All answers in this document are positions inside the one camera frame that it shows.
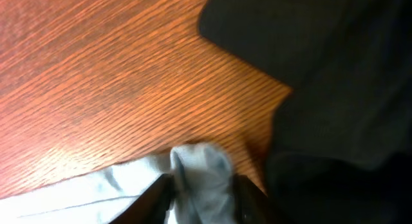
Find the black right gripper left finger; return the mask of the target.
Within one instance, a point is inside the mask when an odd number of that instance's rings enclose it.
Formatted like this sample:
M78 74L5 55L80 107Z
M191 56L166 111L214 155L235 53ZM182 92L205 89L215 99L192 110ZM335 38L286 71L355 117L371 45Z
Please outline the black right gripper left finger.
M162 174L110 224L165 223L166 215L175 196L173 175Z

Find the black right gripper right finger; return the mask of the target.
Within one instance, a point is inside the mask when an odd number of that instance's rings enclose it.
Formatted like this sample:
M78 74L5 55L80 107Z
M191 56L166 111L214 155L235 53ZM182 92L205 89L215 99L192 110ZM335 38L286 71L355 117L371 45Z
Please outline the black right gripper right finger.
M238 224L289 224L290 220L247 176L233 176L234 217Z

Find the light blue t-shirt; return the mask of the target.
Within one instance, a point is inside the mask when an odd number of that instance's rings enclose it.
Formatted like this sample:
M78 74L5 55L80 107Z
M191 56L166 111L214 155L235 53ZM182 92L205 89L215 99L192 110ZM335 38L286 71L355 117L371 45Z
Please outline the light blue t-shirt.
M176 198L165 223L235 223L233 166L205 142L2 199L1 223L109 223L166 173L174 176Z

